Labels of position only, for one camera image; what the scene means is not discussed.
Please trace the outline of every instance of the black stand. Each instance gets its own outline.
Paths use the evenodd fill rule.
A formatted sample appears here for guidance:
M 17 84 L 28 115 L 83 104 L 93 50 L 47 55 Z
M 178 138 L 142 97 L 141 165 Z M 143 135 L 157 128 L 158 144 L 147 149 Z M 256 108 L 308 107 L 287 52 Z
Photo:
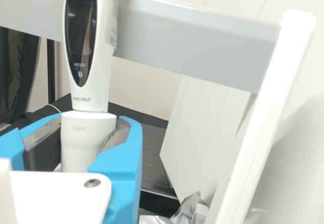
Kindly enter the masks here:
M 55 42 L 47 39 L 47 83 L 49 103 L 55 101 Z

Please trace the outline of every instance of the blue plastic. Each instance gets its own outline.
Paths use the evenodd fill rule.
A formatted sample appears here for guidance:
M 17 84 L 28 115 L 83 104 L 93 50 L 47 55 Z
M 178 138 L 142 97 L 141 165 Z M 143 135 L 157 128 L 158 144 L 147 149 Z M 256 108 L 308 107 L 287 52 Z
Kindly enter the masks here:
M 9 158 L 14 170 L 24 170 L 23 139 L 60 114 L 45 117 L 29 126 L 14 129 L 0 137 L 0 158 Z M 111 200 L 104 224 L 136 224 L 142 180 L 142 126 L 135 120 L 120 117 L 131 128 L 125 143 L 100 153 L 89 172 L 101 173 L 112 182 Z
M 8 158 L 12 169 L 25 170 L 22 154 L 25 147 L 18 129 L 14 129 L 0 137 L 0 158 Z
M 125 143 L 98 155 L 89 172 L 101 173 L 112 182 L 112 195 L 104 224 L 136 224 L 142 180 L 142 126 L 121 117 L 130 125 Z

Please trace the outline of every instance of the white wall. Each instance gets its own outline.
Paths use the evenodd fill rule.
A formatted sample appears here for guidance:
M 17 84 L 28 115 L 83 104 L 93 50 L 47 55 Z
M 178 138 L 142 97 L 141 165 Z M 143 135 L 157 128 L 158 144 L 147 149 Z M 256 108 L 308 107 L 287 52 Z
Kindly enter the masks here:
M 47 89 L 47 49 L 46 39 L 39 41 L 39 49 L 35 66 L 34 81 L 29 94 L 27 111 L 35 111 L 48 103 Z

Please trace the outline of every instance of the cable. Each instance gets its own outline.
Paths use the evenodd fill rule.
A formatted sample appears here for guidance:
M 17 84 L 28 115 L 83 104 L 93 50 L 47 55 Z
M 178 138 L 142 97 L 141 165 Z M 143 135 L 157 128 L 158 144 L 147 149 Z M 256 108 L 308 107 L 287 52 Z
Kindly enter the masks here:
M 59 113 L 62 113 L 62 112 L 60 111 L 60 109 L 58 109 L 58 108 L 55 107 L 54 105 L 47 104 L 46 106 L 50 106 L 50 107 L 54 108 L 56 111 L 58 111 Z

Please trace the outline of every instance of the white plastic panel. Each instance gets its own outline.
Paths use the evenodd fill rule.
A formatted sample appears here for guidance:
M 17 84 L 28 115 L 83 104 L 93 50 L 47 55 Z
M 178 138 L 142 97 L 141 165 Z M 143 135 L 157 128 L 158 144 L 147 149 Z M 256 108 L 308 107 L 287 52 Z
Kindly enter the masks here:
M 115 56 L 258 93 L 278 32 L 168 0 L 119 0 Z
M 278 42 L 218 211 L 216 224 L 241 224 L 244 221 L 315 26 L 313 15 L 285 11 Z M 210 211 L 217 211 L 213 202 Z
M 16 211 L 11 188 L 11 165 L 8 159 L 0 159 L 0 223 L 16 224 Z
M 0 26 L 62 40 L 64 0 L 0 0 Z
M 182 80 L 160 152 L 180 201 L 197 190 L 211 201 L 221 172 L 235 162 L 231 155 L 240 146 L 235 137 L 249 98 L 238 89 Z
M 11 171 L 10 178 L 17 224 L 101 224 L 111 196 L 111 182 L 101 174 Z M 100 184 L 87 188 L 91 179 Z

